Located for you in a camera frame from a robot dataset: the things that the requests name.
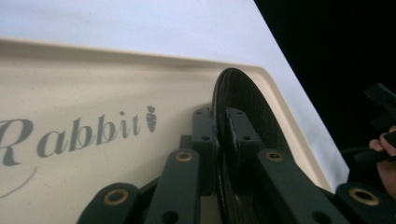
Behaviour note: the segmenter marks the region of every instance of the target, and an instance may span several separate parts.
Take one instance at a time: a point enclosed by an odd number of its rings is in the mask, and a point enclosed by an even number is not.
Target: black disc
[[[238,69],[225,69],[217,80],[212,101],[212,115],[220,145],[217,187],[220,212],[223,223],[260,223],[254,212],[253,192],[237,195],[230,183],[227,168],[229,164],[226,162],[228,151],[221,147],[229,140],[224,135],[226,107],[233,107],[247,114],[265,147],[287,152],[290,152],[290,148],[271,107],[254,82]]]

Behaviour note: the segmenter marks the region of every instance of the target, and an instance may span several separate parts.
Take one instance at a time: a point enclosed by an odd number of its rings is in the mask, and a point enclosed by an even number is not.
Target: black handle
[[[395,161],[396,156],[391,157],[387,151],[377,152],[370,149],[356,154],[354,159],[359,166],[369,166],[380,161]]]

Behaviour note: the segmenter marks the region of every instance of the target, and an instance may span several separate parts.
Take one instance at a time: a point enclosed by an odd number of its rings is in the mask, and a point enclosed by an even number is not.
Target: brass grommet
[[[190,161],[190,160],[192,160],[192,154],[190,152],[179,152],[176,154],[176,160]]]
[[[265,153],[265,157],[270,161],[283,161],[283,155],[280,152],[269,151]]]
[[[115,196],[115,194],[120,194],[120,196],[116,199],[112,199],[111,197]],[[113,189],[109,193],[106,194],[104,201],[107,205],[118,205],[120,203],[125,202],[128,198],[129,192],[126,189]]]
[[[349,195],[356,201],[370,206],[379,205],[379,199],[370,191],[361,188],[351,188]]]

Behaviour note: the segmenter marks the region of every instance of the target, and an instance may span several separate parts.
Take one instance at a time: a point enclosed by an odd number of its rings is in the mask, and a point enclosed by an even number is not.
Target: hand
[[[369,146],[375,151],[387,151],[390,156],[396,156],[396,125],[390,127],[389,133],[382,133],[379,139],[370,141]],[[381,161],[376,164],[379,176],[390,197],[396,201],[396,161]]]

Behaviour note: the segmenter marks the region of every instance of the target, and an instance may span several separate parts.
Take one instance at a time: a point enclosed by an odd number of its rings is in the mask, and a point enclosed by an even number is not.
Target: carrot logo
[[[157,116],[154,114],[155,107],[148,106],[148,113],[146,114],[146,122],[148,123],[148,129],[151,133],[155,131],[155,127],[157,126]]]

